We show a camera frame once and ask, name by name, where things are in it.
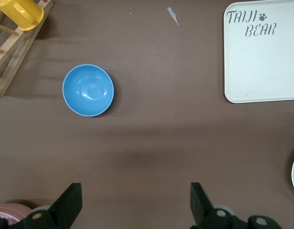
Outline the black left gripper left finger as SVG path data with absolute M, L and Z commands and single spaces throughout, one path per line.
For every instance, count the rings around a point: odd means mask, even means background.
M 69 229 L 81 209 L 81 183 L 72 183 L 47 210 L 32 212 L 13 225 L 0 219 L 0 229 Z

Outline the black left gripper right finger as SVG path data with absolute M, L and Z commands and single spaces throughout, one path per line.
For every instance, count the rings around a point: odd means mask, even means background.
M 253 215 L 248 221 L 242 221 L 223 208 L 215 208 L 202 185 L 191 183 L 190 207 L 195 221 L 193 229 L 280 229 L 281 226 L 273 219 Z

